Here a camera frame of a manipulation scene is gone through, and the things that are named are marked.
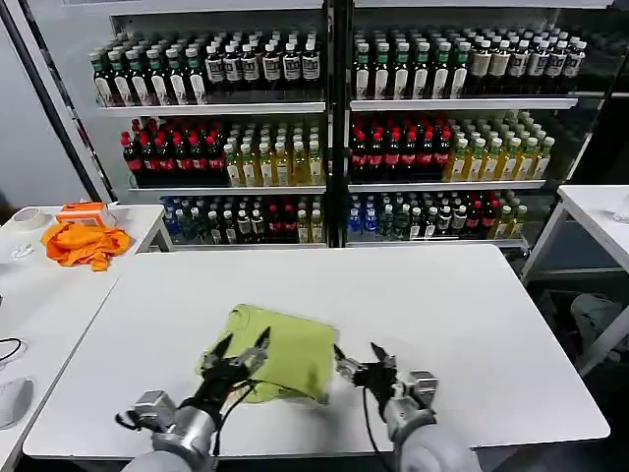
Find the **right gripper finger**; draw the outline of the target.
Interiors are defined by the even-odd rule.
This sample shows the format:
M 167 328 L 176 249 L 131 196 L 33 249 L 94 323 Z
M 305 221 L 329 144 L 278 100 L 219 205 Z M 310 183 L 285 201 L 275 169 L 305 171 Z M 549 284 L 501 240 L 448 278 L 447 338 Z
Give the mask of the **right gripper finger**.
M 397 363 L 394 355 L 388 354 L 381 346 L 371 342 L 372 351 L 378 363 L 386 369 L 396 369 Z
M 336 372 L 347 382 L 353 383 L 356 375 L 364 369 L 363 364 L 347 357 L 337 344 L 333 345 L 333 351 Z

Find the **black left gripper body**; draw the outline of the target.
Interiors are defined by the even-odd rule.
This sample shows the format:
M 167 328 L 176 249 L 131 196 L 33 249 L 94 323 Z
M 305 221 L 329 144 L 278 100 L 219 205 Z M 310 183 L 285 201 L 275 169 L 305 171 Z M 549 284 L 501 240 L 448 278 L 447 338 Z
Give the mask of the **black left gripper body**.
M 199 409 L 221 409 L 230 392 L 251 376 L 244 364 L 219 361 L 202 373 L 202 383 L 193 395 L 194 404 Z

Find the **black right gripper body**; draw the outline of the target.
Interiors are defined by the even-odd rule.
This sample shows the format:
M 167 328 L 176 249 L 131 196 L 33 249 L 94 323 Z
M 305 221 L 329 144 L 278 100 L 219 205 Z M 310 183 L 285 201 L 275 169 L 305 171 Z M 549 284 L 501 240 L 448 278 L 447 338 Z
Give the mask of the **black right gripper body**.
M 358 371 L 358 387 L 369 390 L 379 407 L 385 407 L 394 395 L 397 368 L 383 363 L 365 363 Z

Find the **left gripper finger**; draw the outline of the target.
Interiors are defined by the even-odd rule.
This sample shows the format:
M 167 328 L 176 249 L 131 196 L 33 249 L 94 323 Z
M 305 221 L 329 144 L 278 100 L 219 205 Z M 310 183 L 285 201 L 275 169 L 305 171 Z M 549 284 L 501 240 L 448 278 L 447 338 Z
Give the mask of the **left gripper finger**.
M 212 349 L 203 354 L 202 367 L 204 369 L 210 369 L 223 360 L 223 357 L 231 343 L 232 337 L 233 333 L 229 332 L 220 341 L 218 341 Z
M 257 338 L 253 347 L 247 348 L 236 358 L 237 366 L 247 369 L 259 369 L 267 359 L 267 349 L 270 344 L 271 327 L 268 326 Z

